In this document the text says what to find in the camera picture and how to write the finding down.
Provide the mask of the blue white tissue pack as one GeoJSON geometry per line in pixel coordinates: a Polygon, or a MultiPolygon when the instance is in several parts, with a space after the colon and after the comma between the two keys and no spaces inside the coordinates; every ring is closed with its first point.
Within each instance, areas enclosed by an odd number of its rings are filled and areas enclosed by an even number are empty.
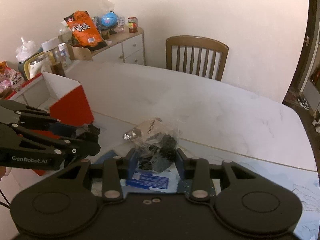
{"type": "Polygon", "coordinates": [[[169,178],[163,176],[156,176],[150,172],[136,171],[131,179],[126,180],[126,186],[137,187],[140,189],[160,189],[167,190],[169,185],[169,178]]]}

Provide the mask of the clear bag black contents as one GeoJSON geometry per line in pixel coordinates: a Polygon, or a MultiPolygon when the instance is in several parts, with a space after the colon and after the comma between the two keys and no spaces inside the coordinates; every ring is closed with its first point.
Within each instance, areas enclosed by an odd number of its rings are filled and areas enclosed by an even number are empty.
{"type": "Polygon", "coordinates": [[[138,169],[156,173],[167,170],[176,160],[179,139],[179,130],[168,125],[133,139],[138,169]]]}

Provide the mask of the beige patterned snack bag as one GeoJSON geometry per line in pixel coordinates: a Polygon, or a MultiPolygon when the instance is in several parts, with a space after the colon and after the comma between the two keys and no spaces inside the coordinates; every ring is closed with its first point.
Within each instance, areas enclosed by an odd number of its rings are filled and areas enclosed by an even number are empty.
{"type": "Polygon", "coordinates": [[[153,118],[141,122],[136,127],[125,132],[123,139],[136,145],[155,144],[165,136],[165,126],[161,118],[153,118]]]}

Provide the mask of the red white cardboard box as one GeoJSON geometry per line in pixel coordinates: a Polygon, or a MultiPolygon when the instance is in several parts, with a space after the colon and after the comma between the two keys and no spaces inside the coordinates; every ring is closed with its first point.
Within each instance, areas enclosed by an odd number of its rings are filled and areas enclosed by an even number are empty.
{"type": "Polygon", "coordinates": [[[20,91],[3,100],[13,100],[46,111],[52,118],[67,125],[82,126],[94,121],[81,83],[55,74],[38,74],[20,91]]]}

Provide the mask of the red orange snack packets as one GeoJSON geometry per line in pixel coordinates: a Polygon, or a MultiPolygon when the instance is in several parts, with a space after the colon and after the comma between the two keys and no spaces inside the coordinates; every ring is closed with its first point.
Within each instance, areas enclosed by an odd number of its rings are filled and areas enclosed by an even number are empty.
{"type": "Polygon", "coordinates": [[[2,61],[0,82],[0,96],[1,99],[5,99],[12,92],[22,89],[24,78],[21,73],[8,67],[6,61],[2,61]]]}

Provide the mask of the yellow rimmed container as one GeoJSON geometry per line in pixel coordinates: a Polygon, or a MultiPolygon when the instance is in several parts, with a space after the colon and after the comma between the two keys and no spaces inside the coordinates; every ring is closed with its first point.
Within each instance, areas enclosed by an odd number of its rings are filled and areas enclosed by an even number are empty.
{"type": "Polygon", "coordinates": [[[32,79],[40,72],[52,73],[50,64],[43,51],[27,59],[23,64],[23,70],[27,80],[32,79]]]}

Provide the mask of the crumpled white plastic bag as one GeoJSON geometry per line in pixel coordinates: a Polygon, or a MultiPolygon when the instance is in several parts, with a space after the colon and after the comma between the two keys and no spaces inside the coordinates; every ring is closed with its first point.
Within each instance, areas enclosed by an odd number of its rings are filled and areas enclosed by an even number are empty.
{"type": "Polygon", "coordinates": [[[16,59],[18,62],[23,62],[37,52],[36,43],[32,40],[26,41],[21,37],[22,45],[16,49],[16,59]]]}

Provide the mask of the white drawer cabinet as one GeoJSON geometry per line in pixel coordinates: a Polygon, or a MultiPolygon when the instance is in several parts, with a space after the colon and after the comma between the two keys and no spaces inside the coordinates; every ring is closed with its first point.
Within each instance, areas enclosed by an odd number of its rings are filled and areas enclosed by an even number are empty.
{"type": "Polygon", "coordinates": [[[145,65],[144,30],[138,27],[136,33],[124,32],[112,34],[105,40],[107,46],[92,52],[96,62],[118,62],[145,65]]]}

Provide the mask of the clear jar white lid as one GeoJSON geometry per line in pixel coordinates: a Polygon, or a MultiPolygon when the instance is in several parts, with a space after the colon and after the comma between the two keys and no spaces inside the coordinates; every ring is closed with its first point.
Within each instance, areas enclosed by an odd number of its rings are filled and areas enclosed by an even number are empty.
{"type": "Polygon", "coordinates": [[[53,74],[65,76],[65,68],[71,64],[66,43],[60,43],[57,37],[42,43],[42,49],[53,74]]]}

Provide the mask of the orange snack bag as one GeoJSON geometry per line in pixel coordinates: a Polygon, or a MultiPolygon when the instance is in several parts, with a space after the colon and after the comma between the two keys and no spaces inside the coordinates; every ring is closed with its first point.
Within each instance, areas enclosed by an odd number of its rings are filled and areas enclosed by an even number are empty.
{"type": "Polygon", "coordinates": [[[90,51],[107,46],[87,11],[76,11],[64,18],[80,46],[90,51]]]}

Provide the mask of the blue globe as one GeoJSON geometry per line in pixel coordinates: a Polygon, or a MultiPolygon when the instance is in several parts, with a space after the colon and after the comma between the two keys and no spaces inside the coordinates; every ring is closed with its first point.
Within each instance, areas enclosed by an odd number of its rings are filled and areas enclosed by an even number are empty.
{"type": "Polygon", "coordinates": [[[100,18],[100,29],[114,29],[118,24],[118,16],[113,12],[109,11],[100,18]]]}

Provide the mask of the small clear glass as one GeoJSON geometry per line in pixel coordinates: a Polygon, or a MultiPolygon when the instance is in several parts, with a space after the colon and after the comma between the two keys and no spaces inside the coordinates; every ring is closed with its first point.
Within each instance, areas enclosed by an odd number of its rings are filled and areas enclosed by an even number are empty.
{"type": "Polygon", "coordinates": [[[118,17],[117,18],[117,30],[119,33],[124,32],[125,30],[125,18],[123,17],[118,17]]]}

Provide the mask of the red sauce jar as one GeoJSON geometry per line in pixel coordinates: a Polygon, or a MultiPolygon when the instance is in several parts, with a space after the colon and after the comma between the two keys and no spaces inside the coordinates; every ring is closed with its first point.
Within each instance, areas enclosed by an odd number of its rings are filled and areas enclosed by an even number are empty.
{"type": "Polygon", "coordinates": [[[129,33],[136,33],[138,31],[137,18],[128,17],[127,21],[128,21],[129,33]]]}

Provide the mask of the brown wooden chair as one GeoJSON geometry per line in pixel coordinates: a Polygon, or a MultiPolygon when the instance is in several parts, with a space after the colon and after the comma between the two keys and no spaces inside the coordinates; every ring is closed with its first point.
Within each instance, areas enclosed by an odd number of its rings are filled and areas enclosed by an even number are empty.
{"type": "Polygon", "coordinates": [[[180,35],[166,39],[165,51],[168,70],[221,81],[229,47],[207,37],[180,35]]]}

